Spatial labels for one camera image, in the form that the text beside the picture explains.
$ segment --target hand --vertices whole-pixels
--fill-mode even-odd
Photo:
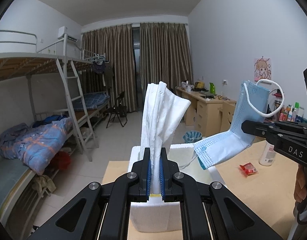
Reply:
[[[294,198],[297,202],[301,203],[307,196],[306,178],[304,176],[303,166],[299,165],[296,181],[295,181],[295,192]]]

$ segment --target tabletop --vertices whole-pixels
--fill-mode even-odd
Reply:
[[[226,182],[228,189],[244,202],[253,212],[272,227],[282,238],[287,239],[294,221],[293,192],[297,163],[277,154],[272,166],[265,167],[258,160],[265,146],[265,141],[254,143],[236,157],[216,166]],[[239,165],[251,162],[258,170],[257,174],[245,177]],[[127,172],[128,161],[110,161],[102,184],[115,181]],[[142,233],[138,232],[129,221],[128,239],[132,240],[179,240],[182,231]]]
[[[205,98],[202,98],[202,97],[201,97],[202,94],[199,93],[199,92],[197,92],[197,91],[187,92],[187,91],[184,90],[183,88],[177,88],[177,90],[180,91],[180,92],[182,92],[182,93],[185,93],[185,94],[187,94],[187,95],[189,95],[189,96],[192,96],[193,98],[196,98],[197,100],[200,100],[200,101],[202,101],[202,102],[204,102],[204,103],[206,103],[206,104],[222,104],[223,102],[227,102],[227,103],[229,103],[229,104],[234,104],[234,103],[236,103],[235,100],[231,100],[231,99],[229,99],[229,100],[220,100],[220,99],[218,99],[218,96],[216,96],[216,98],[213,98],[213,99],[211,99],[211,100],[207,100],[207,99],[205,99]]]

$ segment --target anime girl drawing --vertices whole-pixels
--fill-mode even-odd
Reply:
[[[271,59],[263,56],[255,59],[255,81],[260,79],[271,80]]]

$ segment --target folding chair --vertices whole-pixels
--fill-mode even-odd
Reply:
[[[116,102],[115,102],[115,105],[113,107],[110,107],[110,108],[108,108],[106,110],[106,113],[110,113],[110,117],[109,117],[109,120],[108,120],[106,128],[108,128],[108,124],[109,124],[109,122],[111,120],[111,116],[113,114],[115,114],[115,116],[114,116],[112,122],[114,122],[116,116],[118,117],[118,120],[119,120],[119,122],[120,122],[122,127],[124,127],[126,125],[126,123],[128,122],[128,119],[127,119],[127,107],[123,106],[121,104],[121,101],[124,99],[124,97],[125,97],[125,92],[123,91],[123,92],[121,92],[118,95],[118,97],[116,99]],[[120,120],[120,117],[125,117],[126,118],[126,122],[124,124],[122,124],[122,122]]]

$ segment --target floor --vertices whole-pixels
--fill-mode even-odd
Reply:
[[[132,147],[140,145],[141,122],[142,112],[128,114],[125,127],[115,122],[106,129],[107,120],[101,122],[95,130],[100,148],[92,150],[93,161],[89,162],[78,152],[72,154],[70,168],[56,175],[57,189],[45,198],[34,225],[41,226],[90,182],[101,183],[109,161],[128,161]],[[189,130],[193,130],[193,126],[181,122],[172,144],[184,143],[182,136]]]

